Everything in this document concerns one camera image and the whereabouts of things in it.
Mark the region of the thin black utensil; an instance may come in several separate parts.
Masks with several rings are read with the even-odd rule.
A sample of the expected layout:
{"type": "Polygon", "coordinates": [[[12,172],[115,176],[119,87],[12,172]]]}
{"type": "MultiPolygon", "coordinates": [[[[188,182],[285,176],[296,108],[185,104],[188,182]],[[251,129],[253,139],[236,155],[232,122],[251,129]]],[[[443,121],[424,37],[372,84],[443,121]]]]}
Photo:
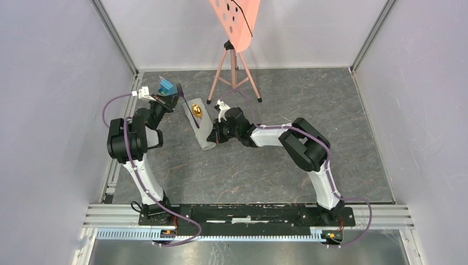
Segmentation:
{"type": "Polygon", "coordinates": [[[184,92],[183,92],[183,89],[182,89],[182,84],[178,82],[178,83],[176,84],[176,88],[177,88],[177,91],[178,91],[179,95],[183,98],[183,100],[184,100],[184,102],[185,102],[185,105],[187,106],[187,109],[188,109],[188,111],[189,111],[189,114],[191,115],[192,120],[193,120],[194,123],[195,123],[195,126],[199,129],[200,126],[199,126],[199,124],[198,124],[198,122],[197,122],[197,120],[196,120],[194,114],[193,114],[192,111],[191,111],[191,108],[190,108],[190,106],[189,106],[189,104],[188,104],[188,101],[187,101],[186,98],[185,98],[185,95],[184,95],[184,92]]]}

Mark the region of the grey cloth napkin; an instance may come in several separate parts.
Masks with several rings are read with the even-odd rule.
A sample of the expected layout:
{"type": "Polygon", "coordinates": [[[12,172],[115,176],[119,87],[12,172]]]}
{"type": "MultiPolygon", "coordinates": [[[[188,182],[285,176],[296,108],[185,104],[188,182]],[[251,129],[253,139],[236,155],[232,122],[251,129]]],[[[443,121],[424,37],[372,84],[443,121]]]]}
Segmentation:
{"type": "Polygon", "coordinates": [[[197,120],[197,122],[198,122],[198,124],[200,126],[200,128],[198,129],[195,126],[195,123],[192,120],[191,115],[189,114],[187,106],[185,104],[183,104],[184,113],[185,113],[186,117],[188,118],[188,120],[190,122],[190,127],[194,132],[195,138],[197,139],[200,148],[203,151],[214,148],[216,146],[216,143],[208,142],[206,140],[207,137],[209,136],[209,134],[212,132],[213,122],[212,122],[212,119],[211,119],[208,111],[206,110],[206,107],[205,107],[203,101],[200,98],[196,98],[196,99],[189,100],[188,104],[189,104],[191,110],[192,110],[192,105],[193,104],[198,104],[203,109],[203,118],[201,120],[196,118],[196,120],[197,120]]]}

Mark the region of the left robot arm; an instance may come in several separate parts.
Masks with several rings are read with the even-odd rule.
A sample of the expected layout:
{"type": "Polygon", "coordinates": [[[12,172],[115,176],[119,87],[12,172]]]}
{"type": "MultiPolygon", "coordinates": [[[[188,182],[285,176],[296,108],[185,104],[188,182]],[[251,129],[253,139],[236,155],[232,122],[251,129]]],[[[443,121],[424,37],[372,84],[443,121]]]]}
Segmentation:
{"type": "Polygon", "coordinates": [[[131,117],[105,123],[108,154],[130,173],[140,193],[141,203],[133,201],[130,205],[139,213],[141,225],[165,225],[174,219],[169,199],[150,169],[147,152],[163,146],[163,133],[158,125],[166,113],[174,112],[178,99],[178,93],[152,94],[149,108],[140,108],[131,117]]]}

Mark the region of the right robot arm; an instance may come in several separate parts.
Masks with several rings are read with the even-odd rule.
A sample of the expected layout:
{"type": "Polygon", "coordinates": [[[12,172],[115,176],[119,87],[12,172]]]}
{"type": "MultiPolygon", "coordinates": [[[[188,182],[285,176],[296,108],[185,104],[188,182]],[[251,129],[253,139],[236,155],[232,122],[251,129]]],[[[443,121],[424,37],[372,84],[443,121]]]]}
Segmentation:
{"type": "Polygon", "coordinates": [[[331,174],[330,143],[308,121],[297,118],[291,123],[267,126],[250,123],[241,108],[219,103],[215,106],[218,118],[208,142],[221,144],[237,139],[245,147],[277,146],[285,149],[293,162],[305,171],[317,196],[317,207],[336,219],[344,209],[341,194],[331,174]]]}

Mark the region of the gold spoon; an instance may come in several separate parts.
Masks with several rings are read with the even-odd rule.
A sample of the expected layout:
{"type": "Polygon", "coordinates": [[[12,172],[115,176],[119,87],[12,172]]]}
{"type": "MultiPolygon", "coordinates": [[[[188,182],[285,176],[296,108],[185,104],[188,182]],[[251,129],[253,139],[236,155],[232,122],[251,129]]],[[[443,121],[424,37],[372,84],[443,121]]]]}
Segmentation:
{"type": "Polygon", "coordinates": [[[192,113],[199,120],[201,120],[203,118],[203,109],[198,104],[193,104],[192,105],[192,113]]]}

